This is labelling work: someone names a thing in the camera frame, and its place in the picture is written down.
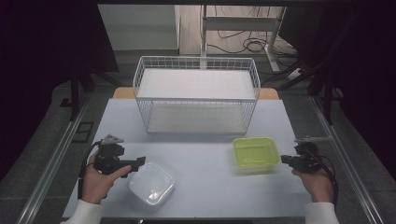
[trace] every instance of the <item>forearm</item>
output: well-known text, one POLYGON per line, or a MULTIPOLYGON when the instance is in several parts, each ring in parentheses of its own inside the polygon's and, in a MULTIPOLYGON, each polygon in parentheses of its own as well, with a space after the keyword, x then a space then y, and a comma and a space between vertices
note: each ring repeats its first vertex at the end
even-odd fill
POLYGON ((78 200, 75 213, 63 224, 99 224, 102 218, 103 206, 78 200))
POLYGON ((309 203, 305 207, 305 224, 338 224, 332 203, 309 203))

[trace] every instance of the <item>yellow-green container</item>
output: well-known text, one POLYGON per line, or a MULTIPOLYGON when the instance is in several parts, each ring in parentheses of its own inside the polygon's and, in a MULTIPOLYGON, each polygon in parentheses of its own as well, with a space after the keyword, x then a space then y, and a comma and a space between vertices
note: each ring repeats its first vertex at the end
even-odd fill
POLYGON ((246 168, 268 170, 280 160, 275 141, 270 137, 236 138, 233 151, 238 165, 246 168))

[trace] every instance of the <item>gray floor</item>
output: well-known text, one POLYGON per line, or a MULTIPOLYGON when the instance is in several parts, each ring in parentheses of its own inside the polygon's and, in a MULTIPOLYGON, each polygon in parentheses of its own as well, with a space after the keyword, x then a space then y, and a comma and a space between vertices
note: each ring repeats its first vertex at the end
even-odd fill
MULTIPOLYGON (((121 54, 116 52, 119 60, 120 73, 110 74, 126 86, 132 85, 132 76, 137 65, 137 59, 142 54, 150 55, 151 52, 131 52, 121 54)), ((254 56, 260 71, 270 71, 265 57, 254 56)), ((39 206, 33 223, 59 223, 62 213, 78 177, 79 164, 85 151, 91 145, 95 131, 99 125, 106 103, 111 98, 115 88, 102 79, 93 76, 96 89, 86 92, 83 97, 89 96, 87 109, 82 116, 82 122, 93 122, 92 134, 87 143, 71 143, 68 147, 60 168, 54 177, 43 203, 39 206)), ((278 85, 288 78, 282 78, 270 85, 278 85)), ((299 83, 286 90, 279 91, 290 117, 290 122, 296 137, 306 135, 325 135, 318 115, 306 94, 309 80, 299 83)), ((15 223, 29 197, 32 194, 37 180, 44 171, 50 156, 61 141, 64 132, 70 125, 70 108, 59 107, 63 98, 70 97, 69 84, 56 88, 52 94, 52 105, 46 117, 35 132, 26 149, 12 167, 7 177, 0 183, 0 222, 4 224, 15 223)), ((368 189, 383 223, 396 223, 393 210, 396 202, 396 183, 387 170, 377 159, 374 152, 367 146, 358 132, 349 123, 338 104, 332 104, 333 127, 337 131, 353 166, 359 173, 361 181, 368 189)), ((84 138, 84 134, 75 134, 74 139, 84 138)), ((340 185, 337 216, 341 223, 370 223, 361 206, 359 194, 353 189, 346 172, 334 153, 334 148, 328 142, 318 144, 321 154, 329 157, 337 173, 340 185)), ((277 217, 255 219, 254 223, 304 223, 303 217, 277 217)), ((127 220, 104 219, 102 223, 130 223, 127 220)))

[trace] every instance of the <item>white wall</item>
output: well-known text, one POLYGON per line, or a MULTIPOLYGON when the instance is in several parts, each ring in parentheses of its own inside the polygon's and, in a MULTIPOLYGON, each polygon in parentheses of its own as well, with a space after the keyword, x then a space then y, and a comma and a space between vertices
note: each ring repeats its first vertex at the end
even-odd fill
POLYGON ((114 50, 178 49, 178 6, 98 6, 114 50))

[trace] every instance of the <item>wire basket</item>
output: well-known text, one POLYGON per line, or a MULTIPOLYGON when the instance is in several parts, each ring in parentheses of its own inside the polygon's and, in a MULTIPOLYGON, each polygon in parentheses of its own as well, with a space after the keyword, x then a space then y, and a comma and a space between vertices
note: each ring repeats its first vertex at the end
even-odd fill
POLYGON ((134 75, 148 133, 245 134, 259 94, 253 59, 141 57, 134 75))

